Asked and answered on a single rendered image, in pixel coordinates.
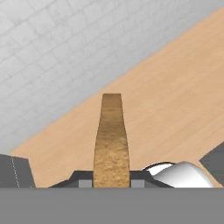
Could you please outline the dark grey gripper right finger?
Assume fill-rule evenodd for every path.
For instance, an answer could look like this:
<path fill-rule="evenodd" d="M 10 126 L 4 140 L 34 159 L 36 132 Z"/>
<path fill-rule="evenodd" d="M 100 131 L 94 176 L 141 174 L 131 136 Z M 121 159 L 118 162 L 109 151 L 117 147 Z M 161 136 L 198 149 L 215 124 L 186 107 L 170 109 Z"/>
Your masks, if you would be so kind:
<path fill-rule="evenodd" d="M 171 188 L 170 185 L 155 180 L 148 171 L 131 171 L 129 180 L 130 188 Z"/>

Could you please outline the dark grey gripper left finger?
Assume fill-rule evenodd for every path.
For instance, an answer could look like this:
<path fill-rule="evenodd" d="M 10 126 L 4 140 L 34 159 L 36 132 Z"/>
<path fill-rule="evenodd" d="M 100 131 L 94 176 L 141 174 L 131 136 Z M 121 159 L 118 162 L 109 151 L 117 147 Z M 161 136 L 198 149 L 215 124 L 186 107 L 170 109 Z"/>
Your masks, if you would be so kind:
<path fill-rule="evenodd" d="M 74 171 L 69 179 L 63 180 L 52 188 L 92 188 L 93 172 L 92 171 Z"/>

